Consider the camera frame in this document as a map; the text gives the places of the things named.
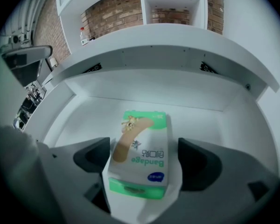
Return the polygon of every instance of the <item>green and white box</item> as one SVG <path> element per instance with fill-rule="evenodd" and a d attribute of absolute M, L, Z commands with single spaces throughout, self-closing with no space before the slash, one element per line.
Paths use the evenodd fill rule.
<path fill-rule="evenodd" d="M 110 190 L 161 199 L 168 183 L 166 114 L 126 111 L 123 120 L 108 168 Z"/>

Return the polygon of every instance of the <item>white pipe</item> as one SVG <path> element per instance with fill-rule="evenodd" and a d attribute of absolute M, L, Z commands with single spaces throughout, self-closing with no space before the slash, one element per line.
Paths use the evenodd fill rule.
<path fill-rule="evenodd" d="M 32 20 L 30 31 L 33 30 L 33 24 L 35 24 L 35 26 L 37 25 L 39 16 L 40 16 L 40 14 L 41 14 L 41 12 L 42 12 L 42 8 L 43 8 L 43 6 L 45 5 L 45 2 L 46 2 L 46 1 L 47 1 L 47 0 L 40 0 L 39 6 L 36 7 L 36 13 L 35 13 L 34 19 Z"/>
<path fill-rule="evenodd" d="M 29 26 L 29 31 L 27 32 L 27 37 L 30 37 L 30 35 L 31 35 L 31 29 L 32 29 L 33 20 L 35 18 L 35 14 L 36 14 L 36 11 L 37 11 L 37 9 L 39 7 L 40 2 L 41 2 L 41 0 L 37 0 L 37 3 L 35 5 L 35 8 L 33 10 L 33 14 L 32 14 L 32 17 L 31 17 L 31 22 L 30 22 L 30 24 L 27 24 L 27 26 Z"/>
<path fill-rule="evenodd" d="M 5 22 L 5 33 L 8 36 L 10 36 L 12 34 L 11 19 L 12 19 L 12 16 L 10 15 Z"/>
<path fill-rule="evenodd" d="M 29 12 L 28 12 L 28 20 L 27 20 L 27 39 L 30 39 L 30 23 L 31 23 L 31 18 L 32 18 L 32 13 L 35 8 L 35 2 L 36 0 L 31 0 L 30 6 L 29 6 Z"/>
<path fill-rule="evenodd" d="M 23 14 L 23 6 L 24 6 L 24 0 L 21 0 L 19 3 L 20 12 L 19 12 L 19 18 L 18 18 L 18 31 L 21 30 L 21 23 L 22 23 L 22 14 Z"/>
<path fill-rule="evenodd" d="M 12 33 L 19 30 L 20 9 L 21 9 L 21 4 L 18 4 L 12 13 L 12 18 L 11 18 Z"/>
<path fill-rule="evenodd" d="M 23 11 L 22 11 L 22 17 L 21 17 L 21 42 L 24 41 L 26 17 L 27 17 L 27 12 L 28 12 L 30 1 L 31 0 L 25 0 L 24 4 L 23 4 Z"/>

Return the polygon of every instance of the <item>white wall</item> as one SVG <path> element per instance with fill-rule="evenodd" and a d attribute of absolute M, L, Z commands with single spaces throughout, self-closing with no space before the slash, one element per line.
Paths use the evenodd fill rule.
<path fill-rule="evenodd" d="M 12 126 L 26 94 L 0 55 L 0 126 Z"/>
<path fill-rule="evenodd" d="M 42 84 L 50 73 L 51 73 L 51 70 L 48 67 L 48 64 L 47 64 L 46 60 L 43 59 L 42 60 L 41 72 L 39 73 L 39 77 L 37 78 L 37 81 L 39 82 L 39 84 Z"/>
<path fill-rule="evenodd" d="M 223 35 L 254 54 L 280 85 L 280 18 L 266 0 L 224 0 Z M 273 132 L 280 174 L 280 89 L 258 101 Z"/>

